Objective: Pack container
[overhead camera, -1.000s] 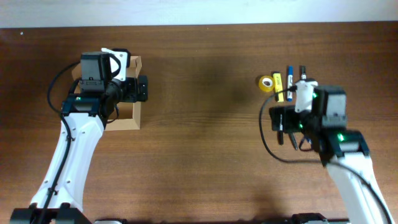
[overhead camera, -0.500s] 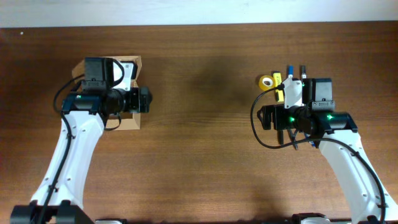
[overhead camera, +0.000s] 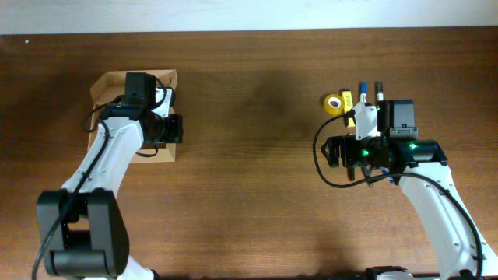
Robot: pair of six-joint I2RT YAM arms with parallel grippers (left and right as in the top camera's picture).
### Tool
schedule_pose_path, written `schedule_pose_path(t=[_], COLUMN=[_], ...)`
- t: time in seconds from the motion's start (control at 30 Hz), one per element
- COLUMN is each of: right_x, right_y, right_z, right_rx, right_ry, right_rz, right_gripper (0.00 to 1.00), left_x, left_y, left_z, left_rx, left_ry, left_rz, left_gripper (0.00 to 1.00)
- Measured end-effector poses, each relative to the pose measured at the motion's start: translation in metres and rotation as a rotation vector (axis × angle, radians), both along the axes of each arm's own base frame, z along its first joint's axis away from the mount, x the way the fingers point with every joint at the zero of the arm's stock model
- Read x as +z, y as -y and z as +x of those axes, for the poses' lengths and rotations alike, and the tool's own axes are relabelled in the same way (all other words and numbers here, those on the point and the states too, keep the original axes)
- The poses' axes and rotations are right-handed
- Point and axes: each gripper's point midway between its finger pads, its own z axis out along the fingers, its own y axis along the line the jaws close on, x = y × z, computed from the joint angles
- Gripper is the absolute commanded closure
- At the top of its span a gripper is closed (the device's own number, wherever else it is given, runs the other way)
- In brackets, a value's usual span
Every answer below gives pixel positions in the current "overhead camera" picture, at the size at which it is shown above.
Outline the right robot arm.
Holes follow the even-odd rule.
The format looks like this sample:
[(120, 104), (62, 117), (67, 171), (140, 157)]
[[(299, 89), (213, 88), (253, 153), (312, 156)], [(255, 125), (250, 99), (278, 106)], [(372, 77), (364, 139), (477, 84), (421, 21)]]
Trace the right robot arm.
[(412, 100), (358, 103), (352, 135), (333, 136), (312, 153), (330, 167), (366, 171), (365, 184), (393, 179), (411, 202), (435, 253), (442, 279), (495, 279), (497, 255), (461, 200), (440, 145), (419, 139)]

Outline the brown cardboard box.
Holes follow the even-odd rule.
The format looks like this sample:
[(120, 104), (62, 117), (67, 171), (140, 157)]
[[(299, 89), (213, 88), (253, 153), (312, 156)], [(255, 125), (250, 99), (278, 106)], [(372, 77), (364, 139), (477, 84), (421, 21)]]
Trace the brown cardboard box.
[[(174, 69), (163, 70), (137, 70), (157, 77), (167, 88), (169, 93), (177, 87), (177, 72)], [(127, 71), (105, 72), (91, 86), (90, 96), (93, 101), (93, 108), (114, 100), (116, 97), (125, 94), (125, 76)], [(142, 157), (134, 155), (131, 164), (139, 163), (171, 163), (175, 161), (176, 144), (159, 144), (158, 154), (153, 157)]]

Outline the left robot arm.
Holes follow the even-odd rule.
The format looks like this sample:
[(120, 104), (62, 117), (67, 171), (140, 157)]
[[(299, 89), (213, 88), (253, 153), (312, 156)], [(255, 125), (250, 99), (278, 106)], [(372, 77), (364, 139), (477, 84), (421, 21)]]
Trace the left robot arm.
[(83, 120), (88, 152), (58, 191), (40, 194), (41, 246), (31, 277), (44, 267), (66, 279), (158, 279), (130, 255), (117, 195), (132, 163), (173, 162), (183, 140), (174, 113), (174, 70), (114, 71), (91, 87), (93, 108)]

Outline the yellow highlighter marker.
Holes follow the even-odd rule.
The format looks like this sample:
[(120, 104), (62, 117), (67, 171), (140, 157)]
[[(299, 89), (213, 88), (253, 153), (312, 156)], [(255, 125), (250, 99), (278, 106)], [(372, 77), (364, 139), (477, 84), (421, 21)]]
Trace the yellow highlighter marker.
[[(346, 114), (346, 113), (350, 112), (351, 109), (353, 108), (352, 93), (349, 89), (344, 89), (341, 91), (341, 97), (342, 97), (343, 102), (344, 102), (343, 110), (344, 110), (344, 113)], [(352, 117), (345, 118), (344, 123), (345, 123), (345, 126), (347, 128), (354, 128), (355, 127), (354, 119)]]

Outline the blue capped whiteboard marker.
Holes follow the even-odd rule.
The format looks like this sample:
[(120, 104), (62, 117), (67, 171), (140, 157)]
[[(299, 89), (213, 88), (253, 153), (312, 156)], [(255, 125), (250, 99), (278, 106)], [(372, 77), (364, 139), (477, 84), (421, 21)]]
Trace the blue capped whiteboard marker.
[(367, 100), (367, 83), (362, 81), (359, 84), (359, 101), (365, 103)]

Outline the yellow tape roll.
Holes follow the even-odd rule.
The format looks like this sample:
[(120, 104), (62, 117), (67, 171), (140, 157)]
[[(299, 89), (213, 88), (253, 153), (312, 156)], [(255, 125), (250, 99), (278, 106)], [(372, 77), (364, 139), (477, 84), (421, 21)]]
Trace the yellow tape roll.
[(323, 108), (331, 115), (339, 115), (343, 112), (343, 98), (336, 94), (327, 95), (324, 98)]

